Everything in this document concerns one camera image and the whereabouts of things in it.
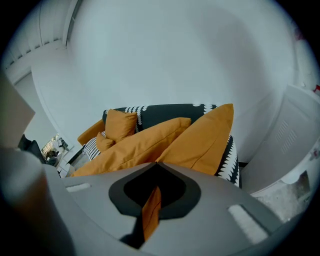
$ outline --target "air vent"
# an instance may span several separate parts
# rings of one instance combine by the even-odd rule
[[[296,139],[297,139],[296,133],[293,130],[291,130],[288,137],[286,137],[286,139],[281,147],[281,151],[283,154],[287,153],[287,151],[294,144]]]
[[[279,142],[283,135],[285,134],[286,130],[288,128],[288,123],[283,120],[282,124],[280,125],[280,128],[278,130],[278,133],[276,134],[275,138]]]

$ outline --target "black and white patterned fabric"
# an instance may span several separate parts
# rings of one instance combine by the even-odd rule
[[[240,187],[238,155],[234,138],[230,135],[215,176],[221,177]]]
[[[97,137],[94,137],[90,139],[83,147],[83,152],[86,153],[86,155],[89,158],[89,161],[95,159],[97,156],[101,154],[99,149],[97,148],[96,145]]]
[[[198,118],[215,109],[214,104],[164,104],[164,105],[143,105],[116,108],[118,111],[133,113],[137,112],[135,132],[155,126],[174,118],[191,118],[193,124]],[[103,122],[106,123],[108,110],[103,112]],[[238,155],[233,137],[230,135],[226,148],[221,158],[219,168],[215,174],[237,187],[241,187]]]

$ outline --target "orange cushion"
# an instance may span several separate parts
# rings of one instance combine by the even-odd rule
[[[174,118],[126,137],[79,168],[72,176],[103,174],[154,162],[190,123],[190,118]]]
[[[115,142],[112,139],[106,138],[100,132],[96,136],[95,145],[100,152],[106,151],[111,148]]]
[[[234,119],[232,104],[200,117],[156,160],[214,175],[228,143]]]
[[[87,129],[84,133],[82,133],[78,137],[78,142],[80,142],[80,144],[83,146],[84,144],[89,142],[91,139],[93,139],[96,136],[97,132],[102,133],[105,129],[106,129],[106,125],[104,121],[100,119],[100,121],[92,125],[89,129]]]
[[[149,199],[142,208],[142,228],[144,241],[147,241],[159,224],[159,211],[161,209],[161,191],[155,187]]]
[[[137,112],[125,113],[109,109],[105,121],[105,136],[118,143],[135,134]]]

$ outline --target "sofa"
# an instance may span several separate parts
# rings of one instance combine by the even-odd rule
[[[38,143],[33,140],[29,140],[26,138],[26,136],[23,134],[22,138],[20,139],[20,142],[18,144],[18,148],[22,151],[27,151],[31,154],[33,154],[36,158],[40,160],[42,164],[45,164],[45,158],[43,157],[41,150],[39,148]]]
[[[217,106],[215,104],[163,104],[163,105],[143,105],[115,108],[118,111],[133,113],[137,112],[137,122],[135,132],[141,132],[147,128],[155,126],[174,118],[190,118],[191,124],[204,114],[210,112]],[[84,133],[78,137],[81,145],[85,146],[88,143],[95,147],[95,138],[97,133],[105,131],[108,109],[103,111],[102,119],[92,125]],[[89,157],[89,160],[100,154],[97,148],[93,149],[94,156]],[[233,137],[230,135],[224,153],[221,158],[218,170],[215,176],[228,180],[237,187],[241,187],[241,177],[239,172],[239,163],[237,150]]]

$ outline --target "sofa backrest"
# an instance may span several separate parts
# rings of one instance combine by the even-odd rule
[[[115,108],[118,111],[137,112],[136,132],[143,131],[173,118],[191,118],[194,123],[198,118],[216,108],[213,104],[165,104]],[[106,124],[107,111],[103,111],[102,120]]]

